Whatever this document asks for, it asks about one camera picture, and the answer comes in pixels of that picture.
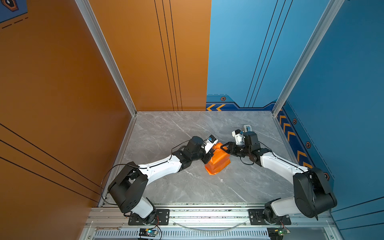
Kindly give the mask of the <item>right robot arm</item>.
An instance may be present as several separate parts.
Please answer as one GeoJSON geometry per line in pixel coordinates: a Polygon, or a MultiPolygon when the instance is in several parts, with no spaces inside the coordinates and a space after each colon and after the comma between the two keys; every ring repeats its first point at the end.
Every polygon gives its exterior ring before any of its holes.
{"type": "Polygon", "coordinates": [[[294,164],[279,157],[271,149],[257,145],[236,145],[228,142],[221,149],[239,158],[248,157],[254,164],[275,172],[293,185],[293,197],[279,198],[265,204],[263,216],[269,224],[275,224],[283,217],[294,214],[317,218],[319,214],[338,204],[326,174],[319,168],[294,164]]]}

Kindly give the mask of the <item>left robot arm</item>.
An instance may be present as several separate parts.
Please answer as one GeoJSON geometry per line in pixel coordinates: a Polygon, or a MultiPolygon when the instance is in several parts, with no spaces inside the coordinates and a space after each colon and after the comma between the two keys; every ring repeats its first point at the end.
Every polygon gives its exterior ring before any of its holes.
{"type": "Polygon", "coordinates": [[[214,156],[214,151],[199,148],[189,153],[184,147],[167,158],[150,164],[127,163],[110,183],[108,191],[124,215],[136,214],[144,223],[150,224],[156,218],[157,209],[149,199],[143,197],[146,187],[160,178],[190,167],[193,161],[208,163],[214,156]]]}

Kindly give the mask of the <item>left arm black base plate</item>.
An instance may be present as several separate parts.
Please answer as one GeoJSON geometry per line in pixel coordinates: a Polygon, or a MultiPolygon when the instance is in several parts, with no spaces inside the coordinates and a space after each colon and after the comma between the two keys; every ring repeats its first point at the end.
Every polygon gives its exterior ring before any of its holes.
{"type": "Polygon", "coordinates": [[[167,226],[170,219],[169,209],[156,209],[152,211],[146,218],[141,218],[136,213],[131,213],[129,216],[129,226],[144,226],[144,225],[158,225],[167,226]]]}

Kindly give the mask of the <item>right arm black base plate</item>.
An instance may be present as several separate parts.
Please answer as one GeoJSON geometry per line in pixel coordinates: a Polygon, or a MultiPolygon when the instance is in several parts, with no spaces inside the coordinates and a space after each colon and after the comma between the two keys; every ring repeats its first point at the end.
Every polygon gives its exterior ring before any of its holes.
{"type": "Polygon", "coordinates": [[[271,210],[268,209],[249,209],[249,220],[251,225],[291,225],[289,215],[276,216],[271,210]]]}

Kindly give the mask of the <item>yellow orange wrapping paper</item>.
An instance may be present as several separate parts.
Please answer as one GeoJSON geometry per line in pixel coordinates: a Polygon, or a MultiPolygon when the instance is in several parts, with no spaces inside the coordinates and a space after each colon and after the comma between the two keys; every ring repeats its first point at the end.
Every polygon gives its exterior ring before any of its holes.
{"type": "Polygon", "coordinates": [[[205,169],[209,175],[216,175],[231,163],[230,154],[221,150],[221,145],[222,143],[214,145],[214,155],[211,157],[210,161],[205,164],[205,169]]]}

